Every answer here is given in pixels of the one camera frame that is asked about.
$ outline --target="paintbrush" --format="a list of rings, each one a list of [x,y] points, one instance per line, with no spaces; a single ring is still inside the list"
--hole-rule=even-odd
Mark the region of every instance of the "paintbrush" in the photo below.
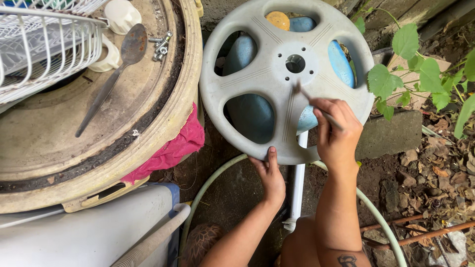
[[[297,80],[297,84],[294,86],[294,94],[302,93],[308,100],[312,99],[311,97],[303,88],[302,85],[300,84],[300,80]],[[340,131],[344,131],[343,127],[333,118],[332,115],[326,113],[322,109],[318,108],[321,112],[322,115],[330,122],[332,123],[335,127],[337,127]]]

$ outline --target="blue barrel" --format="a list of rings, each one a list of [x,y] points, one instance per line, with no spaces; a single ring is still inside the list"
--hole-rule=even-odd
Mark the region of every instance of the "blue barrel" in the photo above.
[[[309,17],[290,19],[290,31],[306,32],[315,28],[316,23]],[[223,67],[223,75],[229,75],[244,69],[257,53],[256,42],[244,34],[237,38]],[[337,41],[328,46],[330,63],[336,75],[349,87],[355,87],[355,78],[345,53]],[[226,107],[235,129],[249,140],[256,143],[267,143],[274,130],[274,111],[271,104],[260,95],[245,94],[231,98]],[[308,131],[318,125],[313,114],[313,107],[307,106],[300,116],[297,134]]]

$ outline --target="wire basket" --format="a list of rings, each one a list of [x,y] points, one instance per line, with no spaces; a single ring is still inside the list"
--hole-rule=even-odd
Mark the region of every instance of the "wire basket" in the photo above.
[[[78,15],[103,0],[55,0],[54,9],[0,5],[0,113],[22,99],[94,63],[102,51],[103,21]],[[26,6],[18,1],[15,5]]]

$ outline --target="green leaf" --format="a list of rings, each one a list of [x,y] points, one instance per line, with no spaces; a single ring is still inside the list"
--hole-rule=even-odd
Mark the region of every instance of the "green leaf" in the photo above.
[[[462,88],[464,89],[464,93],[467,92],[467,82],[468,80],[465,80],[465,82],[462,82],[460,85],[462,86]]]
[[[422,63],[424,63],[423,57],[419,55],[413,56],[411,59],[408,60],[409,70],[418,72],[420,70],[420,66],[422,65]]]
[[[470,115],[472,114],[473,111],[475,111],[475,96],[472,95],[469,98],[467,98],[467,100],[465,100],[465,103],[462,106],[462,109],[460,110],[460,115],[458,117],[457,124],[455,125],[455,131],[454,131],[454,136],[456,138],[460,139],[462,137],[464,124],[467,122],[468,118],[470,118]]]
[[[452,92],[453,83],[454,83],[454,78],[453,77],[444,77],[444,78],[442,78],[442,87],[449,94]]]
[[[363,34],[366,31],[366,28],[364,27],[364,20],[362,17],[359,17],[356,22],[355,22],[356,27],[358,30],[360,30],[360,33]]]
[[[392,116],[394,115],[394,107],[393,106],[386,106],[386,100],[378,101],[376,103],[376,108],[378,111],[383,114],[384,118],[388,121],[391,120]]]
[[[458,84],[464,75],[465,68],[461,68],[457,73],[454,75],[454,85]]]
[[[411,100],[411,94],[409,92],[404,92],[397,100],[397,103],[402,103],[402,106],[407,106]]]
[[[470,82],[475,82],[475,49],[467,55],[467,62],[465,62],[465,76]]]
[[[415,23],[409,23],[400,28],[392,39],[392,49],[396,55],[411,59],[419,49],[419,35]]]
[[[353,62],[353,59],[350,60],[350,67],[351,67],[351,70],[353,71],[353,75],[356,77],[355,63]]]
[[[446,107],[449,101],[450,101],[450,94],[448,93],[433,93],[432,94],[432,103],[434,103],[434,105],[436,106],[437,112],[439,112],[439,110]]]
[[[370,92],[382,99],[388,98],[396,88],[404,87],[404,82],[398,76],[389,73],[383,64],[375,65],[368,73]]]
[[[420,87],[424,91],[432,93],[443,93],[445,92],[442,87],[442,83],[439,78],[440,69],[436,60],[429,57],[420,66]]]

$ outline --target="rusty spoon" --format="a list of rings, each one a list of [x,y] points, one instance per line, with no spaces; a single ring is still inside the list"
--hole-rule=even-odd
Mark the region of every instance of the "rusty spoon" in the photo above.
[[[297,84],[294,86],[294,93],[295,94],[298,94],[298,93],[302,93],[308,100],[312,99],[313,97],[311,97],[303,88],[302,86],[300,85],[300,80],[297,81]],[[326,113],[325,111],[323,111],[322,109],[318,108],[321,112],[322,112],[322,115],[328,120],[330,121],[330,123],[332,123],[333,125],[335,125],[335,127],[337,127],[340,131],[344,131],[345,129],[335,120],[335,118],[333,118],[332,115]]]
[[[99,90],[99,93],[92,103],[92,106],[87,111],[83,122],[81,122],[75,137],[80,137],[89,122],[91,122],[92,118],[94,118],[94,115],[97,113],[102,103],[104,103],[107,96],[111,93],[112,88],[114,88],[115,83],[119,79],[120,74],[122,74],[122,71],[125,69],[125,67],[139,62],[145,55],[146,50],[147,32],[145,31],[145,26],[143,24],[137,23],[130,29],[122,42],[122,46],[120,48],[122,65],[120,65],[120,67],[116,69],[114,73],[112,73],[112,75]]]

